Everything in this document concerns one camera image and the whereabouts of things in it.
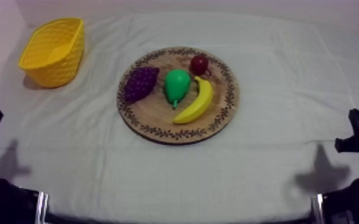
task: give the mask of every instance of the green pear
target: green pear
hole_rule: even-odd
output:
[[[180,69],[171,70],[164,81],[164,92],[168,103],[175,109],[177,104],[186,96],[191,85],[189,74]]]

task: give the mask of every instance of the decorative leaf border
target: decorative leaf border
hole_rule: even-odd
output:
[[[225,81],[227,82],[227,93],[225,94],[225,100],[224,100],[225,107],[221,108],[220,114],[216,115],[214,122],[209,124],[207,129],[198,128],[195,130],[180,130],[179,132],[171,132],[171,130],[164,130],[161,129],[160,127],[152,127],[149,125],[144,125],[135,116],[130,105],[125,101],[124,86],[127,83],[128,79],[130,78],[131,72],[139,67],[142,67],[144,64],[149,63],[151,60],[155,60],[160,56],[164,56],[166,54],[203,55],[209,60],[209,63],[214,64],[221,69],[221,74],[224,76]],[[139,128],[140,131],[143,131],[144,133],[153,134],[160,138],[164,137],[164,138],[172,138],[175,140],[179,140],[182,138],[192,138],[194,136],[203,137],[208,134],[208,131],[215,132],[216,130],[218,130],[220,128],[221,123],[228,117],[230,111],[234,110],[235,90],[236,90],[236,84],[234,84],[234,80],[230,73],[230,69],[224,63],[220,62],[216,58],[208,56],[206,53],[200,52],[194,48],[186,48],[186,47],[173,48],[173,49],[165,48],[165,49],[153,51],[145,55],[144,57],[140,58],[138,61],[134,63],[134,66],[131,67],[130,71],[127,74],[124,74],[124,77],[119,84],[117,102],[118,102],[118,109],[122,112],[122,115],[129,120],[131,125],[135,127],[140,126]]]

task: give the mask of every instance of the basket rim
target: basket rim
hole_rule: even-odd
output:
[[[75,34],[74,36],[72,37],[72,40],[71,40],[71,43],[70,43],[70,46],[69,46],[69,51],[67,51],[67,54],[66,55],[63,55],[61,58],[59,59],[56,59],[52,62],[49,62],[49,63],[46,63],[42,66],[32,66],[32,67],[29,67],[29,66],[23,66],[23,60],[27,54],[27,51],[29,49],[29,46],[32,44],[33,40],[36,38],[37,34],[42,31],[45,27],[47,26],[50,26],[50,25],[53,25],[54,23],[58,23],[60,21],[64,21],[64,20],[77,20],[79,22],[79,25],[78,25],[78,28],[76,29],[75,31]],[[43,24],[42,26],[40,26],[39,28],[37,28],[31,35],[28,43],[26,44],[25,46],[25,49],[24,51],[22,52],[22,55],[20,57],[20,60],[18,62],[18,66],[23,69],[23,70],[34,70],[34,69],[42,69],[44,67],[48,67],[48,66],[51,66],[53,64],[57,64],[59,63],[60,61],[64,60],[67,55],[70,53],[71,49],[73,48],[73,45],[75,43],[75,41],[77,40],[78,36],[79,36],[79,32],[81,31],[81,29],[83,28],[83,20],[81,18],[76,18],[76,17],[67,17],[67,18],[59,18],[59,19],[56,19],[56,20],[53,20],[53,21],[49,21],[45,24]]]

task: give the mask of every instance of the purple grapes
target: purple grapes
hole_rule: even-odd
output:
[[[124,87],[125,100],[132,103],[149,95],[156,85],[159,72],[160,69],[155,67],[142,67],[133,70]]]

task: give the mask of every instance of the white tablecloth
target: white tablecloth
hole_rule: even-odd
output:
[[[338,154],[359,108],[359,35],[241,14],[171,12],[86,21],[78,75],[39,89],[17,67],[0,78],[0,177],[51,195],[54,213],[138,222],[258,222],[303,216],[309,197],[359,178]],[[144,54],[192,46],[240,85],[233,121],[186,147],[146,141],[116,108],[123,72]]]

